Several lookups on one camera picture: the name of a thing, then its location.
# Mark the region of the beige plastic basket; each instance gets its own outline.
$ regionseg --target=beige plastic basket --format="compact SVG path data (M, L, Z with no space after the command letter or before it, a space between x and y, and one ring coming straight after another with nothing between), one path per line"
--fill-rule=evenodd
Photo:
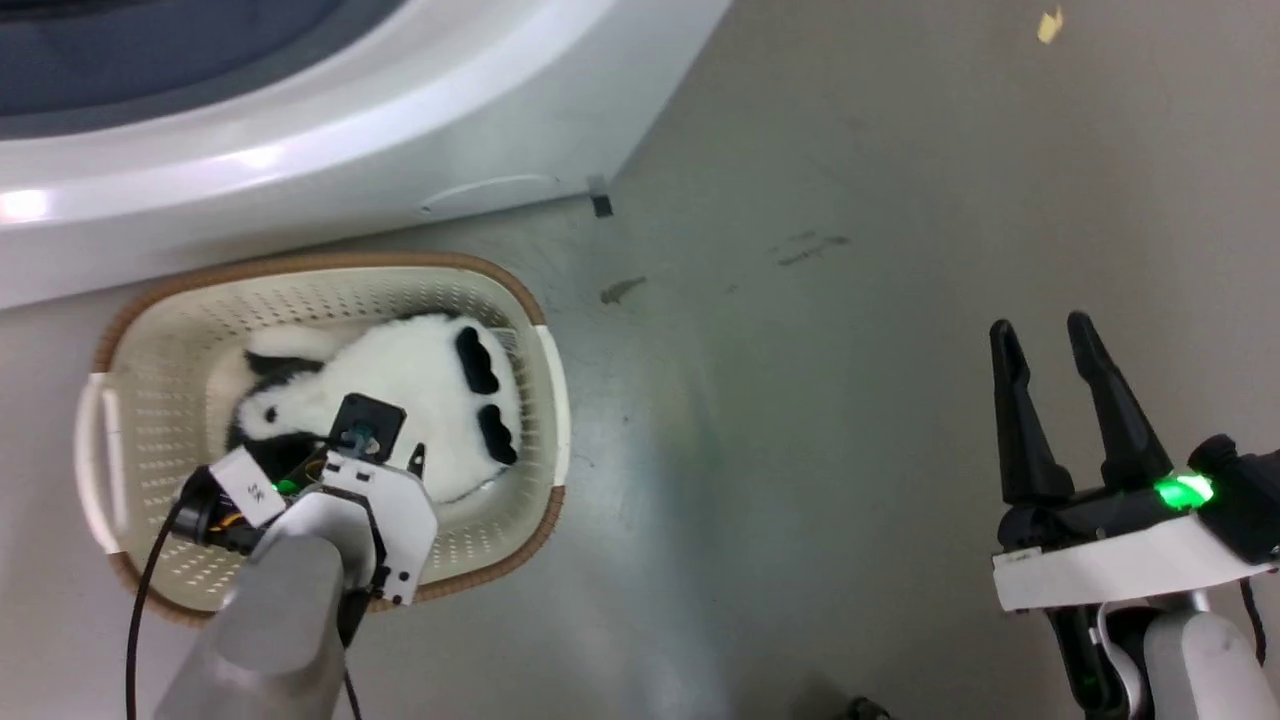
M486 583L529 560L559 516L570 455L564 373L541 309L515 277L477 258L323 255L177 278L106 331L81 395L76 479L90 530L125 587L137 589L175 491L223 454L229 401L210 379L247 333L280 323L371 324L433 309L475 316L504 341L520 382L524 447L485 492L438 507L439 536L415 600ZM169 539L148 606L202 623L239 564L224 550Z

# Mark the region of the plush toy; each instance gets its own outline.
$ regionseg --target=plush toy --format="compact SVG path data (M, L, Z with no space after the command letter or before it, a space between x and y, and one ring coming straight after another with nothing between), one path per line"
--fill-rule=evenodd
M358 392L404 410L388 464L408 468L424 445L422 484L435 502L460 500L516 462L515 372L479 322L430 313L346 341L302 325L255 332L244 359L260 379L232 414L227 448L243 445L270 477L284 477L325 439L342 398Z

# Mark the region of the floor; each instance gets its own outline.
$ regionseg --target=floor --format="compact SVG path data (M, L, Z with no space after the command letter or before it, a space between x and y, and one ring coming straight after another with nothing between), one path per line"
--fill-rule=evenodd
M1079 716L1047 624L1002 616L989 582L986 331L1018 325L1079 484L1101 443L1075 307L1175 456L1220 430L1276 445L1280 9L1073 1L1042 45L1046 9L739 0L616 217L573 200L323 249L513 270L575 421L531 562L365 624L366 717L804 720L854 692L906 719ZM0 314L0 716L123 715L131 598L68 438L137 292ZM146 624L146 705L191 639Z

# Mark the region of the white appliance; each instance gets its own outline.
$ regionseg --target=white appliance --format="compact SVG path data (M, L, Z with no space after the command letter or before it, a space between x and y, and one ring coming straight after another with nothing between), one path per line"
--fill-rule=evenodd
M607 187L727 5L0 0L0 307Z

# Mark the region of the white basket handle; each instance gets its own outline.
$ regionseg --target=white basket handle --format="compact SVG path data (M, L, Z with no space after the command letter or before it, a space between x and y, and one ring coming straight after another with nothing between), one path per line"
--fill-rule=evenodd
M556 338L547 325L535 325L538 340L543 343L547 356L547 369L552 377L552 400L556 405L556 487L564 484L568 474L570 433L572 432L568 411L568 383L564 380L564 364L561 361Z
M115 391L106 386L106 373L93 373L81 391L76 410L76 489L84 510L84 521L97 544L108 555L120 552L120 543L111 527L111 515L102 496L102 468L99 441L102 437L102 419L106 419L108 474L111 497L118 503L124 497L124 478L120 465L120 404Z

